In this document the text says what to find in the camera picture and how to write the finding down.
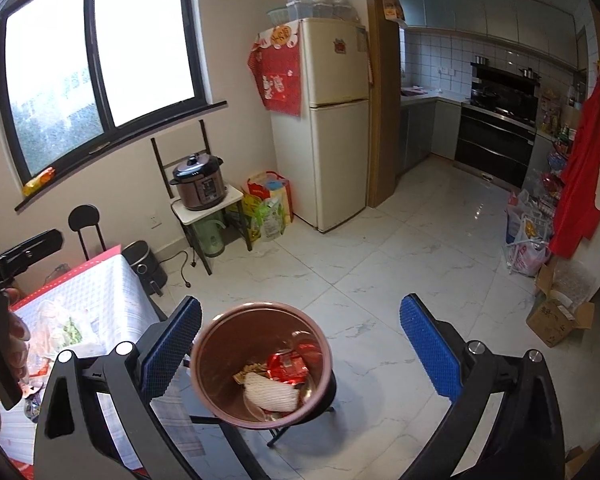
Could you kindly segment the person's left hand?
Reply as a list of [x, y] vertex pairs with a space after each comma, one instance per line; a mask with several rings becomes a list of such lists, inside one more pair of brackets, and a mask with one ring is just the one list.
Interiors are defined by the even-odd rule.
[[9, 314], [9, 350], [5, 358], [12, 376], [23, 379], [28, 374], [27, 358], [29, 353], [28, 341], [30, 332], [23, 320], [11, 310]]

